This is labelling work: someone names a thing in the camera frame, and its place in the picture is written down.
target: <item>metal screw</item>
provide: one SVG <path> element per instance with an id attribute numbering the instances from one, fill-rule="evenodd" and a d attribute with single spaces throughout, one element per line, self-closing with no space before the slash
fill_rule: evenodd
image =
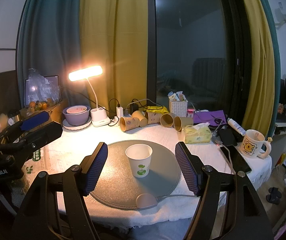
<path id="1" fill-rule="evenodd" d="M 41 171 L 40 173 L 39 173 L 39 177 L 40 178 L 43 178 L 43 177 L 45 177 L 46 176 L 46 172 L 45 171 Z"/>
<path id="2" fill-rule="evenodd" d="M 78 171 L 80 169 L 80 165 L 73 165 L 71 167 L 71 171 Z"/>
<path id="3" fill-rule="evenodd" d="M 237 173 L 240 177 L 245 177 L 245 172 L 244 171 L 239 171 L 238 173 Z"/>
<path id="4" fill-rule="evenodd" d="M 204 165 L 204 166 L 203 166 L 203 169 L 204 169 L 205 171 L 212 171 L 212 170 L 213 170 L 213 167 L 212 167 L 211 165 Z"/>

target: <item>desk lamp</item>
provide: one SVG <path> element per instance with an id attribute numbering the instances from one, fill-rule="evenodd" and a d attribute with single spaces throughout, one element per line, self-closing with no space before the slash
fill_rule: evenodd
<path id="1" fill-rule="evenodd" d="M 91 109 L 92 124 L 95 127 L 99 127 L 102 125 L 109 124 L 111 121 L 107 117 L 106 110 L 102 107 L 98 107 L 98 98 L 96 97 L 96 93 L 95 93 L 95 91 L 94 91 L 94 89 L 90 83 L 90 80 L 89 80 L 90 77 L 99 76 L 102 74 L 102 72 L 103 71 L 102 71 L 101 66 L 91 66 L 91 67 L 87 67 L 87 68 L 83 68 L 83 69 L 73 71 L 68 75 L 68 78 L 71 81 L 86 79 L 89 82 L 91 89 L 94 93 L 95 100 L 96 100 L 96 108 Z"/>

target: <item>mug handle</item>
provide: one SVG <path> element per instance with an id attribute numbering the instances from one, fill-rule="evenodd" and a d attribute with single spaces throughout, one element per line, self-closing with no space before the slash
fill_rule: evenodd
<path id="1" fill-rule="evenodd" d="M 266 151 L 264 153 L 258 154 L 258 156 L 262 159 L 265 159 L 267 156 L 269 156 L 271 152 L 271 143 L 268 141 L 263 141 L 263 144 L 266 146 Z"/>

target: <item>slipper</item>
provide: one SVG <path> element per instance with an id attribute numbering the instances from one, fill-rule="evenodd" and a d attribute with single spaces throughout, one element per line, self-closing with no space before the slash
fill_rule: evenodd
<path id="1" fill-rule="evenodd" d="M 282 197 L 282 193 L 279 191 L 277 187 L 271 187 L 268 189 L 270 194 L 275 194 L 278 198 Z"/>
<path id="2" fill-rule="evenodd" d="M 265 198 L 266 198 L 267 202 L 269 202 L 269 203 L 272 203 L 275 205 L 278 205 L 280 203 L 280 199 L 275 195 L 266 195 Z"/>

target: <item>brown paper cup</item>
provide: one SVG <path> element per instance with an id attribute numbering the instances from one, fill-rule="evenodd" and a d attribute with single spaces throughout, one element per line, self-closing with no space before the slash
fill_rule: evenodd
<path id="1" fill-rule="evenodd" d="M 193 118 L 180 116 L 174 118 L 174 128 L 176 131 L 180 132 L 183 126 L 187 125 L 193 125 Z"/>
<path id="2" fill-rule="evenodd" d="M 147 119 L 145 118 L 145 116 L 142 114 L 141 111 L 135 111 L 133 114 L 132 114 L 132 117 L 136 117 L 140 120 L 140 127 L 144 127 L 147 125 Z"/>
<path id="3" fill-rule="evenodd" d="M 140 120 L 136 117 L 121 117 L 120 128 L 123 132 L 139 127 Z"/>
<path id="4" fill-rule="evenodd" d="M 174 118 L 175 118 L 175 114 L 173 113 L 163 114 L 160 118 L 160 123 L 163 127 L 169 128 L 173 125 Z"/>
<path id="5" fill-rule="evenodd" d="M 162 116 L 161 113 L 153 113 L 153 112 L 145 113 L 145 118 L 148 120 L 147 124 L 159 123 L 161 116 Z"/>

